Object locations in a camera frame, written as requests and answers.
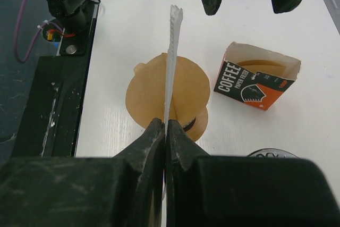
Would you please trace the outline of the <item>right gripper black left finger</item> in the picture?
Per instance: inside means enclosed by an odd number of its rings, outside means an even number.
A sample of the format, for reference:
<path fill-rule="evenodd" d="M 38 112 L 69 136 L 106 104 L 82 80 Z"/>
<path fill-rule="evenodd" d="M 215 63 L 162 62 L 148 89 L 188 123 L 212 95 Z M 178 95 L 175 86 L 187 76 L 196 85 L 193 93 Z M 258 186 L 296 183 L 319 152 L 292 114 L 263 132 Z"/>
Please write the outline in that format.
<path fill-rule="evenodd" d="M 153 119 L 112 158 L 1 165 L 1 226 L 161 226 L 165 132 Z"/>

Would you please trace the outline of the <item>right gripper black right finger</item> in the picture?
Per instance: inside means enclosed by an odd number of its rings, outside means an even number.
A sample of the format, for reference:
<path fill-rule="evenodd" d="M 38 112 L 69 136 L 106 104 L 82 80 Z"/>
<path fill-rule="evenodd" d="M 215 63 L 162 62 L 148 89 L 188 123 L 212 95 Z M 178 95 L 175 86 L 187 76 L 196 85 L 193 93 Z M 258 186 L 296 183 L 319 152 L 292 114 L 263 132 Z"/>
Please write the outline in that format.
<path fill-rule="evenodd" d="M 212 156 L 176 120 L 167 127 L 166 192 L 167 226 L 339 226 L 315 163 Z"/>

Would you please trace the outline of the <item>white paper coffee filter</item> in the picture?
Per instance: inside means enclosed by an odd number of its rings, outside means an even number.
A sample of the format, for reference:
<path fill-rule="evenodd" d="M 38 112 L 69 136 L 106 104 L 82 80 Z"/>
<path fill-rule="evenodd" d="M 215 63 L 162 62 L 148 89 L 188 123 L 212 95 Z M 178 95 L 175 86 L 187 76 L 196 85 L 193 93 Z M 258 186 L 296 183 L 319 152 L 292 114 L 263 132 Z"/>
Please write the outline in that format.
<path fill-rule="evenodd" d="M 165 136 L 167 137 L 171 99 L 173 95 L 173 84 L 176 69 L 177 50 L 180 39 L 181 23 L 183 21 L 183 9 L 176 5 L 171 5 L 170 11 L 170 31 L 169 47 L 166 58 L 166 80 L 165 80 L 165 109 L 164 123 Z"/>

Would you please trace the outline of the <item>grey swirled glass dripper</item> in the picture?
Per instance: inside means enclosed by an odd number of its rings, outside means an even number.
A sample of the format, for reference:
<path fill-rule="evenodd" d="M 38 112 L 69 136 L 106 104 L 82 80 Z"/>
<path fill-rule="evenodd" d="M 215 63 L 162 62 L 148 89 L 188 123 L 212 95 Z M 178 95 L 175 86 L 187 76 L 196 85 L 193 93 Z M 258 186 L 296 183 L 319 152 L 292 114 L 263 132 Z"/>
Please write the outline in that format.
<path fill-rule="evenodd" d="M 256 158 L 298 158 L 296 155 L 277 148 L 263 148 L 256 150 L 248 155 Z"/>

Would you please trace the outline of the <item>orange coffee filter box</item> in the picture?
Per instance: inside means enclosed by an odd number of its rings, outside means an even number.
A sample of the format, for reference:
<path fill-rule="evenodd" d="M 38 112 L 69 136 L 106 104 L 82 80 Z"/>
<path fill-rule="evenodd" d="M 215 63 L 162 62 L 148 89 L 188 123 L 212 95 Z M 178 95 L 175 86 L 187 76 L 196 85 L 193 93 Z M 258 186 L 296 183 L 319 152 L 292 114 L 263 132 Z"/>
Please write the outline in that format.
<path fill-rule="evenodd" d="M 266 111 L 296 81 L 300 69 L 297 58 L 232 42 L 224 54 L 214 91 Z"/>

